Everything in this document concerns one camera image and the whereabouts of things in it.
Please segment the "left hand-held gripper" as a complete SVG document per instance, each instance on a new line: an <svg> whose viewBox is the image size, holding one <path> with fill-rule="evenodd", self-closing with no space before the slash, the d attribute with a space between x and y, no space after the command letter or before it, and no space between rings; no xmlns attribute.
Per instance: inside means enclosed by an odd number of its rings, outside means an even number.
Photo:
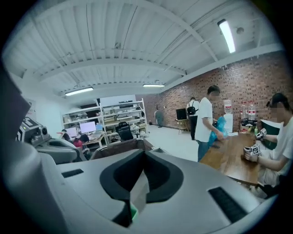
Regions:
<svg viewBox="0 0 293 234"><path fill-rule="evenodd" d="M56 164L70 163L79 157L79 151L74 144L60 138L51 139L47 128L30 117L23 119L16 141L36 146L38 152L49 154Z"/></svg>

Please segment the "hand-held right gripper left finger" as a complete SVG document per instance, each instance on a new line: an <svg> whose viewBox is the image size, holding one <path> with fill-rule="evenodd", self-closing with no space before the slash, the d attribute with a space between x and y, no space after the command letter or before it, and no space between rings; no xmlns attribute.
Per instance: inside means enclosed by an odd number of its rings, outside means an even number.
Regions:
<svg viewBox="0 0 293 234"><path fill-rule="evenodd" d="M57 168L77 196L104 218L124 227L132 223L130 192L143 171L144 150Z"/></svg>

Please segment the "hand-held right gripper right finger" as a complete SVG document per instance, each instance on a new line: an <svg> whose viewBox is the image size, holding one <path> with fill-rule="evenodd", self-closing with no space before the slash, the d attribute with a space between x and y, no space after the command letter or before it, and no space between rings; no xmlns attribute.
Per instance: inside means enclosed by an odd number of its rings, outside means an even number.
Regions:
<svg viewBox="0 0 293 234"><path fill-rule="evenodd" d="M275 198L260 202L219 171L168 154L146 152L146 227L251 227Z"/></svg>

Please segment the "pink computer monitor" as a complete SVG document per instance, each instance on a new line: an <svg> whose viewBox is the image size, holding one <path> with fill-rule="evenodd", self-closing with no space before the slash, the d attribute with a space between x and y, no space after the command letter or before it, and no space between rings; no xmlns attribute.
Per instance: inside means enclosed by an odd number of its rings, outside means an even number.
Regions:
<svg viewBox="0 0 293 234"><path fill-rule="evenodd" d="M94 131L96 131L96 123L94 121L80 123L80 131L82 134L94 132Z"/></svg>
<svg viewBox="0 0 293 234"><path fill-rule="evenodd" d="M65 130L71 138L74 138L78 135L76 127L66 128Z"/></svg>

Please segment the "cluttered work desk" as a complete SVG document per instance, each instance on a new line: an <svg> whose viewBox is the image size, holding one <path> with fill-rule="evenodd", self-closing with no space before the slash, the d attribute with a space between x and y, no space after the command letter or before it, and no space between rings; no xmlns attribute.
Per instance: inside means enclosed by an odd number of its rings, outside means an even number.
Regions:
<svg viewBox="0 0 293 234"><path fill-rule="evenodd" d="M94 145L94 148L100 148L100 147L108 145L108 141L107 141L105 134L102 133L99 138L94 138L92 140L89 140L88 142L84 143L83 145Z"/></svg>

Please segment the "black office chair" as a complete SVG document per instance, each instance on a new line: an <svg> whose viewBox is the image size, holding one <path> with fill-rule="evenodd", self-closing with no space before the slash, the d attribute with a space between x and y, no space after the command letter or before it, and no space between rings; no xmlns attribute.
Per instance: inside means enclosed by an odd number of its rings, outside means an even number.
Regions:
<svg viewBox="0 0 293 234"><path fill-rule="evenodd" d="M115 128L116 132L120 136L121 141L132 140L133 135L130 129L130 126L127 122L120 122Z"/></svg>

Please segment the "wooden stand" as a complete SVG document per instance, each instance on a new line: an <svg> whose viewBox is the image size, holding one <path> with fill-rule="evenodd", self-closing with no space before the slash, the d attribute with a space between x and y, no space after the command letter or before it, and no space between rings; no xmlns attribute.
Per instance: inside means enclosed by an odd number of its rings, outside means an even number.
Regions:
<svg viewBox="0 0 293 234"><path fill-rule="evenodd" d="M189 132L189 127L188 127L188 124L187 124L187 119L175 119L175 121L177 122L177 124L179 126L179 132L178 132L178 134L181 134L183 131Z"/></svg>

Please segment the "white storage shelf rack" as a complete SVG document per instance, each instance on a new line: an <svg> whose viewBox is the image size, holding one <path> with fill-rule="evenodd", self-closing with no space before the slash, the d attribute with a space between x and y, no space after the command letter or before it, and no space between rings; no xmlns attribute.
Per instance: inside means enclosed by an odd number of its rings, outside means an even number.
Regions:
<svg viewBox="0 0 293 234"><path fill-rule="evenodd" d="M134 138L146 137L149 131L147 129L147 118L144 107L143 100L121 101L105 106L99 105L97 102L89 107L62 114L63 128L76 127L78 135L75 138L77 138L82 135L80 123L94 121L96 124L102 124L103 131L85 133L88 135L89 140L99 138L104 133L108 144L111 144L120 141L120 136L115 128L120 122L127 122ZM94 148L94 145L85 146L89 146L90 149L97 149Z"/></svg>

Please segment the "black speaker box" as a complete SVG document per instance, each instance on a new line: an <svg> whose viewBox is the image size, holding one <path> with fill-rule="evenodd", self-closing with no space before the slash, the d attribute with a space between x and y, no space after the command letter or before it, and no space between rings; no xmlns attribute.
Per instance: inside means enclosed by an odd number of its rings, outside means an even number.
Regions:
<svg viewBox="0 0 293 234"><path fill-rule="evenodd" d="M186 115L186 109L182 108L182 109L176 109L176 119L179 120L186 120L187 119L187 115Z"/></svg>

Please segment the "wooden table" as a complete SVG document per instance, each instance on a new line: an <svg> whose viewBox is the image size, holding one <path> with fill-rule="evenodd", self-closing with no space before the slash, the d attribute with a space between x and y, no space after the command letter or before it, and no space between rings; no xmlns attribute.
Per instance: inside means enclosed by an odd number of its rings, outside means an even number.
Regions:
<svg viewBox="0 0 293 234"><path fill-rule="evenodd" d="M228 136L222 141L214 142L200 162L237 182L256 186L259 165L243 158L243 148L254 143L253 134L240 133L237 136Z"/></svg>

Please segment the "black backpack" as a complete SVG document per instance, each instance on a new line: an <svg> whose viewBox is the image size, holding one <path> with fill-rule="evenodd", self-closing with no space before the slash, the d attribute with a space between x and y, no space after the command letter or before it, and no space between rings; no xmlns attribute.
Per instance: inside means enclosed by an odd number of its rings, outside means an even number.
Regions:
<svg viewBox="0 0 293 234"><path fill-rule="evenodd" d="M188 104L187 113L188 113L189 116L195 115L196 112L198 111L198 109L195 109L195 107L193 106L193 104L194 104L194 101L193 101L192 105Z"/></svg>

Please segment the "blue plastic bag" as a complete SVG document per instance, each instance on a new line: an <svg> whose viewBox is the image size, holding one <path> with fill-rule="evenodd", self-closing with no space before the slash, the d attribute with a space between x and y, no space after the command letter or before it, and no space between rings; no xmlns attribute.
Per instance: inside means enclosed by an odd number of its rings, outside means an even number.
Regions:
<svg viewBox="0 0 293 234"><path fill-rule="evenodd" d="M213 126L219 130L220 132L223 133L223 137L227 138L228 136L228 132L225 129L225 124L226 124L226 120L224 118L224 116L221 116L218 118L218 120L213 124ZM214 132L211 132L210 137L209 137L209 145L212 145L216 140L218 140L216 134Z"/></svg>

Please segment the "white water dispenser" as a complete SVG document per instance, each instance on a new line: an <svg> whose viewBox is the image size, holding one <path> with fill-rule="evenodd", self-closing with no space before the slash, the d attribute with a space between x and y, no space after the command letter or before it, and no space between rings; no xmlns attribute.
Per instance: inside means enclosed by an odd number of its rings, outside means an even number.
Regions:
<svg viewBox="0 0 293 234"><path fill-rule="evenodd" d="M232 101L231 100L224 100L224 112L225 114L223 115L226 123L225 123L225 130L228 133L233 132L233 108L232 108Z"/></svg>

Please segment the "brown cardboard box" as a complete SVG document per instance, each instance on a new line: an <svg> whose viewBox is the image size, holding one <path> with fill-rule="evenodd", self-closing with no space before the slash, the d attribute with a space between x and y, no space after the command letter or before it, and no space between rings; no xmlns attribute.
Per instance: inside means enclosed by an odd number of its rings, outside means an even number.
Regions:
<svg viewBox="0 0 293 234"><path fill-rule="evenodd" d="M256 127L257 120L243 119L240 121L239 131L245 133L254 133Z"/></svg>

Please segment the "clear water jug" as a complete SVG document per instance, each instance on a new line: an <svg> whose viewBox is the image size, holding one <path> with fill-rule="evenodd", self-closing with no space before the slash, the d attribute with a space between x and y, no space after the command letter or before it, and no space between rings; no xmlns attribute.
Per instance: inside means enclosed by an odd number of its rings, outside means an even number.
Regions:
<svg viewBox="0 0 293 234"><path fill-rule="evenodd" d="M252 101L249 102L249 106L248 106L248 119L250 121L253 121L256 119L256 108Z"/></svg>
<svg viewBox="0 0 293 234"><path fill-rule="evenodd" d="M248 119L248 109L247 109L247 102L246 101L241 102L240 117L241 117L241 120Z"/></svg>

